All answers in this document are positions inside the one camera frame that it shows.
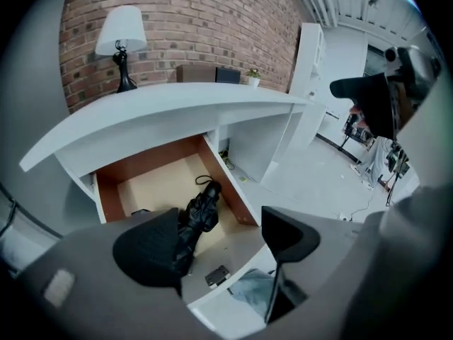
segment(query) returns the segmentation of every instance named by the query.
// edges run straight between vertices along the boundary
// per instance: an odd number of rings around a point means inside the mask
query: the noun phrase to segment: brick wall
[[[59,58],[71,112],[116,91],[118,69],[94,47],[109,10],[126,4],[142,10],[148,40],[128,54],[139,86],[174,82],[178,65],[202,62],[257,67],[261,86],[287,90],[304,20],[297,0],[66,0]]]

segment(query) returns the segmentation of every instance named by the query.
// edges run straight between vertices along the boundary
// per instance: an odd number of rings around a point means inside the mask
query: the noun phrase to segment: table lamp
[[[96,44],[98,55],[112,55],[120,69],[120,86],[117,93],[136,89],[127,73],[127,52],[147,46],[142,12],[135,6],[119,6],[108,13]]]

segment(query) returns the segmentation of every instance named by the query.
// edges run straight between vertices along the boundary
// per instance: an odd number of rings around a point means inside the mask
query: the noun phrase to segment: white pot
[[[258,87],[259,83],[260,83],[260,79],[259,78],[254,78],[252,76],[250,76],[248,78],[248,85],[252,86],[253,88]]]

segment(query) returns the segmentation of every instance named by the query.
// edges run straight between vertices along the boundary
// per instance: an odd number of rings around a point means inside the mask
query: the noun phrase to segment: small plant
[[[261,78],[261,74],[256,68],[250,68],[249,71],[246,73],[246,76],[253,78]]]

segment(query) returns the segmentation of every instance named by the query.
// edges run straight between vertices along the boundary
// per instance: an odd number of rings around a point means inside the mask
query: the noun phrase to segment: black lamp base
[[[113,61],[116,63],[120,69],[120,86],[116,93],[130,91],[131,89],[136,89],[137,85],[135,82],[129,78],[127,73],[127,53],[125,49],[120,49],[118,53],[113,55]]]

